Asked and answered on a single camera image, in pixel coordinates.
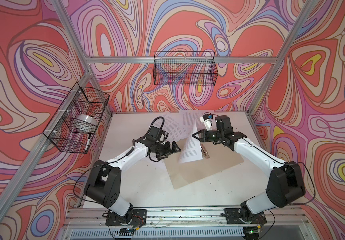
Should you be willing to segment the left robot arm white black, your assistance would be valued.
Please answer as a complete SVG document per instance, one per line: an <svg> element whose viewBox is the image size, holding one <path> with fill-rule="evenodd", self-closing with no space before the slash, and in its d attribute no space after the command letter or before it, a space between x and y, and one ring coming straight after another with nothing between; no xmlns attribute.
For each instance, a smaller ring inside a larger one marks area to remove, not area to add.
<svg viewBox="0 0 345 240"><path fill-rule="evenodd" d="M132 204L120 195L122 173L149 154L155 154L156 160L160 161L180 151L175 141L148 145L134 142L117 157L105 162L97 161L93 165L83 194L120 217L131 216Z"/></svg>

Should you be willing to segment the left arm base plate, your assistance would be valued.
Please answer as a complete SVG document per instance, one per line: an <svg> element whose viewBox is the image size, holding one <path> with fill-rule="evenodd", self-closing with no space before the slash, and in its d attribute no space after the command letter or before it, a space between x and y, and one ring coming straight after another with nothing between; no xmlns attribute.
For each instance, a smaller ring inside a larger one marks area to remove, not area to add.
<svg viewBox="0 0 345 240"><path fill-rule="evenodd" d="M106 226L143 226L146 224L146 209L130 209L124 216L120 216L113 211L102 215L106 218Z"/></svg>

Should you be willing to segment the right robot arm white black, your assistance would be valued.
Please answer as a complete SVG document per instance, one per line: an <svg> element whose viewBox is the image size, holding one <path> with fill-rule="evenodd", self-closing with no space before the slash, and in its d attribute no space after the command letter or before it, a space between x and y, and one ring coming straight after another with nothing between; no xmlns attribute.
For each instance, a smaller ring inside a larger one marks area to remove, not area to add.
<svg viewBox="0 0 345 240"><path fill-rule="evenodd" d="M228 147L251 161L268 177L264 192L240 204L239 216L243 220L273 208L283 208L305 195L299 164L273 156L254 144L245 134L200 130L192 137L202 143L212 142Z"/></svg>

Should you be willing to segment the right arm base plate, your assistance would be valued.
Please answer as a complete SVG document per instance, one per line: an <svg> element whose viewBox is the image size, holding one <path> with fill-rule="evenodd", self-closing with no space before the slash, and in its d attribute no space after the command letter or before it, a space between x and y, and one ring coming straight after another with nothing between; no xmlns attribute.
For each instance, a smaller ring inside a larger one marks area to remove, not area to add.
<svg viewBox="0 0 345 240"><path fill-rule="evenodd" d="M221 216L226 218L228 224L258 224L265 225L267 223L265 214L253 214L245 208L225 208Z"/></svg>

